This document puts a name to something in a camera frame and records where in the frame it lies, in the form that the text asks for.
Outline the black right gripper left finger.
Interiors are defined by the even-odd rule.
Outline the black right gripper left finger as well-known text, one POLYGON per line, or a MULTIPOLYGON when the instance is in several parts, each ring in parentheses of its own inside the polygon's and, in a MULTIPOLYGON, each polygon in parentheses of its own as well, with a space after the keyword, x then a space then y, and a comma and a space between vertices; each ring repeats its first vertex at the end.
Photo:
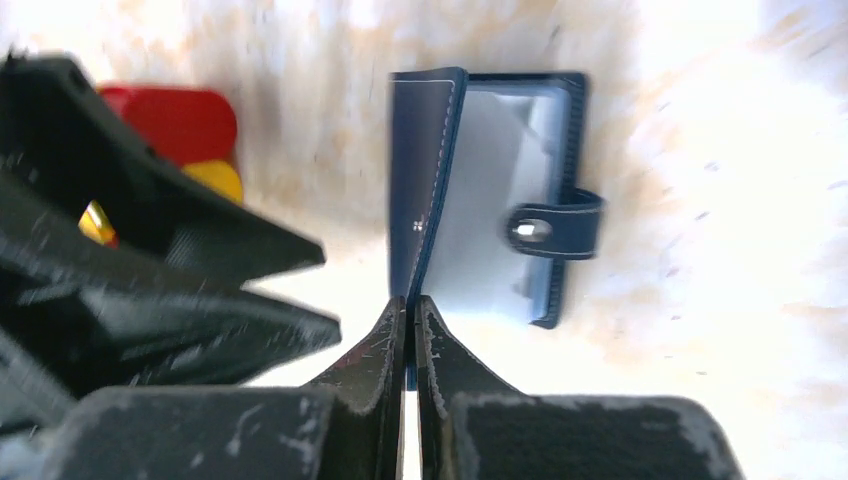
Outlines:
POLYGON ((404 302, 298 388, 106 388, 67 417, 44 479, 393 479, 404 302))

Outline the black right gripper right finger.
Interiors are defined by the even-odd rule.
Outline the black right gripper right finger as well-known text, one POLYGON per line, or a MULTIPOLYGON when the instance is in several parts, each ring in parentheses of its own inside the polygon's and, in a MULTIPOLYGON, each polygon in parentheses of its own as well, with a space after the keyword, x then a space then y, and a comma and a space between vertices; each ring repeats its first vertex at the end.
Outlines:
POLYGON ((723 429, 674 396, 520 392, 415 307, 425 479, 740 479, 723 429))

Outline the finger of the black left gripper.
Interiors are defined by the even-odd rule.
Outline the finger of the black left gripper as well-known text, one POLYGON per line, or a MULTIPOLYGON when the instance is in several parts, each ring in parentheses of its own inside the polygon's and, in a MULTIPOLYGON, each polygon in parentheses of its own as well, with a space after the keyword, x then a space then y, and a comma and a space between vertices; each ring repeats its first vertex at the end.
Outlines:
POLYGON ((59 424, 108 386, 228 385, 336 344, 338 322, 242 290, 288 261, 1 258, 1 426, 59 424))
POLYGON ((78 230, 90 203, 120 246, 231 284, 318 266, 319 242, 271 223, 170 165, 69 57, 1 64, 1 250, 22 262, 105 252, 78 230))

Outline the dark blue card holder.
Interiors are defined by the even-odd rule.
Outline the dark blue card holder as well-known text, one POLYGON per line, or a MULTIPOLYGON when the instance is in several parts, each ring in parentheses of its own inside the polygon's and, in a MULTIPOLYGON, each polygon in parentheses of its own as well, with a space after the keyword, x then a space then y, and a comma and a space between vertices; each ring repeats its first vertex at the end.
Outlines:
POLYGON ((446 67, 391 84, 390 293, 452 319, 557 326, 567 265, 595 256, 604 209, 576 184, 588 76, 446 67))

